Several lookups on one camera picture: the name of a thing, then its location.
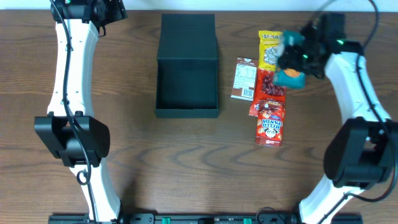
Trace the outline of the black gift box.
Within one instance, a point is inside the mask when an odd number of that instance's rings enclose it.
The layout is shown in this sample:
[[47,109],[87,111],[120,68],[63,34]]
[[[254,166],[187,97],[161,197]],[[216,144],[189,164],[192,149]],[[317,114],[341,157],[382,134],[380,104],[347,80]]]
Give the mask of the black gift box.
[[155,115],[218,117],[218,42],[214,15],[162,15]]

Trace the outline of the red dried cranberry bag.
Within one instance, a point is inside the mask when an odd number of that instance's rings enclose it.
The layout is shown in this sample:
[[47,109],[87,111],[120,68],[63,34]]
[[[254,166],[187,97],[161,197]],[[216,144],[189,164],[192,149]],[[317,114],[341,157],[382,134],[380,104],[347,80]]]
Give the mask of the red dried cranberry bag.
[[249,116],[258,116],[259,102],[271,100],[285,103],[286,89],[273,84],[274,72],[259,69],[257,71],[254,98],[249,108]]

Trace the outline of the red Hello Panda box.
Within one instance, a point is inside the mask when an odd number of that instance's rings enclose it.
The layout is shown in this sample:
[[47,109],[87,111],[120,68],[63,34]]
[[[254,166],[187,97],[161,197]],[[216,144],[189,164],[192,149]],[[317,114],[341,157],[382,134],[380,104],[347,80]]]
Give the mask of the red Hello Panda box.
[[279,101],[260,100],[255,143],[281,147],[284,132],[285,108]]

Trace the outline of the brown white snack box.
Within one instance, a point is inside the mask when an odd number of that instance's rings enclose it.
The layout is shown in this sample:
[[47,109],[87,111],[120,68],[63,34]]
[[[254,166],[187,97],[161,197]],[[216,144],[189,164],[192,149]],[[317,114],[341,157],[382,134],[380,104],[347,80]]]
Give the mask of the brown white snack box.
[[231,97],[252,101],[256,84],[258,61],[251,58],[238,57]]

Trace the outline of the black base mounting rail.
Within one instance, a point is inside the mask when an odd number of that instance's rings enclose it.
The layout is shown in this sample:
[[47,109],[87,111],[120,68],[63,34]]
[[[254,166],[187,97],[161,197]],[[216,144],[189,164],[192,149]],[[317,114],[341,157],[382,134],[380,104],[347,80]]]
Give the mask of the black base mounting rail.
[[[94,223],[88,215],[51,215],[49,224]],[[121,223],[121,224],[277,224],[277,223],[302,223],[298,216],[289,213],[261,213],[260,215],[154,215],[152,213],[135,213],[123,215],[117,220],[96,223]],[[332,224],[362,224],[361,215],[343,214],[336,215],[331,220]]]

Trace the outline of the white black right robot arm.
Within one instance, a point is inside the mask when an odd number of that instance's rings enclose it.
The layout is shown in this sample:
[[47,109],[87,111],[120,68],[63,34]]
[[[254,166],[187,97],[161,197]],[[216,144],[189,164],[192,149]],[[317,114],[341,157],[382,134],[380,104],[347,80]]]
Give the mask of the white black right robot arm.
[[345,16],[327,13],[279,40],[277,73],[294,70],[327,78],[340,107],[342,127],[325,151],[324,175],[301,200],[288,223],[360,223],[340,210],[352,198],[389,182],[397,183],[397,123],[380,104],[366,69],[366,44],[348,40]]

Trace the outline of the teal coconut cookie box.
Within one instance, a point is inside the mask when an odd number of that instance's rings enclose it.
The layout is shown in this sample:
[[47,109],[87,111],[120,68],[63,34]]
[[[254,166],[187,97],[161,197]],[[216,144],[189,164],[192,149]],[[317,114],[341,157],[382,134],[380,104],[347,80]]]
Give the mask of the teal coconut cookie box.
[[293,89],[305,86],[303,63],[306,59],[303,53],[305,37],[294,31],[285,30],[277,47],[277,65],[273,84]]

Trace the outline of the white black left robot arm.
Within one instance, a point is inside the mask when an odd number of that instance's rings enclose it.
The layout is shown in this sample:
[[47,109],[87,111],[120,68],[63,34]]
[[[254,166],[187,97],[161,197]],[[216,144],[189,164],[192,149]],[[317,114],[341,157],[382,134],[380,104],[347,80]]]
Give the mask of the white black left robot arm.
[[57,35],[57,65],[45,116],[34,119],[38,137],[54,158],[69,168],[80,185],[89,212],[54,215],[54,223],[121,223],[122,203],[111,182],[106,158],[110,131],[95,119],[91,99],[96,44],[106,25],[127,18],[122,0],[51,2]]

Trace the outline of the yellow seed snack bag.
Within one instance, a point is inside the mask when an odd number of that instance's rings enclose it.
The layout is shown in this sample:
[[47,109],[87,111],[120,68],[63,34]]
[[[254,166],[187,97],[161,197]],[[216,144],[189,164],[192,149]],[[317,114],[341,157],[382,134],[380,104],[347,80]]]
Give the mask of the yellow seed snack bag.
[[259,64],[263,70],[274,71],[278,59],[279,40],[282,35],[280,31],[260,30],[259,35]]

